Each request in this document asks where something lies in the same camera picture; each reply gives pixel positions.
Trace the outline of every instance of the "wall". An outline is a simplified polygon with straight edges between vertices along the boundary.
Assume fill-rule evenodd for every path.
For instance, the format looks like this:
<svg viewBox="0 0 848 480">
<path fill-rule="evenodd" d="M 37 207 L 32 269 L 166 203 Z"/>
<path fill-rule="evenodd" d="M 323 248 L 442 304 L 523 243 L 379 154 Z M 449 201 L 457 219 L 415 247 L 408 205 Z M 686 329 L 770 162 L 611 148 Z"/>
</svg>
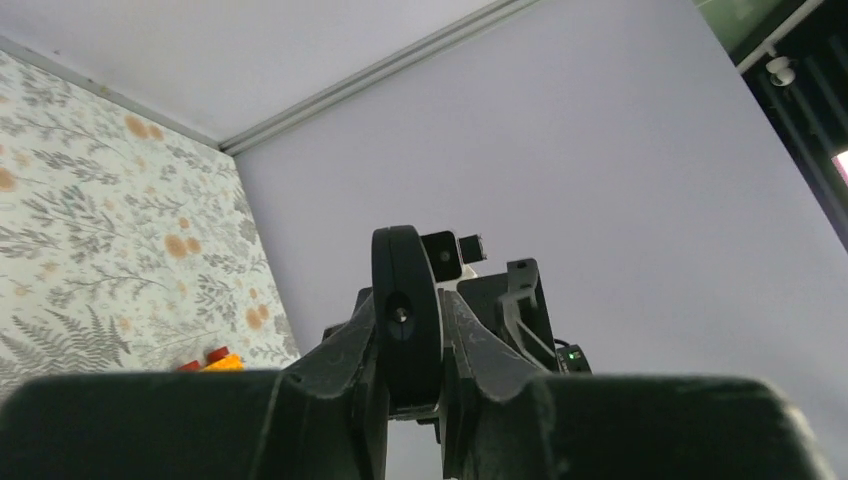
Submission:
<svg viewBox="0 0 848 480">
<path fill-rule="evenodd" d="M 540 3 L 237 165 L 304 351 L 375 228 L 481 233 L 598 372 L 766 377 L 848 475 L 848 258 L 691 2 Z M 430 429 L 389 437 L 387 478 L 439 478 Z"/>
<path fill-rule="evenodd" d="M 297 356 L 233 160 L 0 52 L 0 399 L 33 375 Z"/>
</svg>

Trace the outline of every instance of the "black mount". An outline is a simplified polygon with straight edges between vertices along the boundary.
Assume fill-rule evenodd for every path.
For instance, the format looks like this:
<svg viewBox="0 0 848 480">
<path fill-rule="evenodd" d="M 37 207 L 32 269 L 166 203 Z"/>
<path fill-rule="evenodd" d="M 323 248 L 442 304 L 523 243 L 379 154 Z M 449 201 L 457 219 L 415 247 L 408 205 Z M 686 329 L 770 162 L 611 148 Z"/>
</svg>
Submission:
<svg viewBox="0 0 848 480">
<path fill-rule="evenodd" d="M 350 321 L 285 370 L 27 383 L 0 478 L 382 479 L 390 418 L 434 425 L 445 478 L 829 478 L 762 383 L 588 375 L 532 259 L 450 291 L 479 237 L 391 227 L 371 257 Z"/>
</svg>

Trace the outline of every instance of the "floral wallpaper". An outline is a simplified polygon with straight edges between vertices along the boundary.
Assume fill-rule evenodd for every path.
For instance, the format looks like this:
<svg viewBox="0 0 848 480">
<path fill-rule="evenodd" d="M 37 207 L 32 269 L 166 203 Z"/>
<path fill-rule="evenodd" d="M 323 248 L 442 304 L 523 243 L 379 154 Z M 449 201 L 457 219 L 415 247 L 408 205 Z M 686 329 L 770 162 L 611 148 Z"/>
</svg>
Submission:
<svg viewBox="0 0 848 480">
<path fill-rule="evenodd" d="M 0 398 L 298 352 L 232 158 L 0 52 Z"/>
</svg>

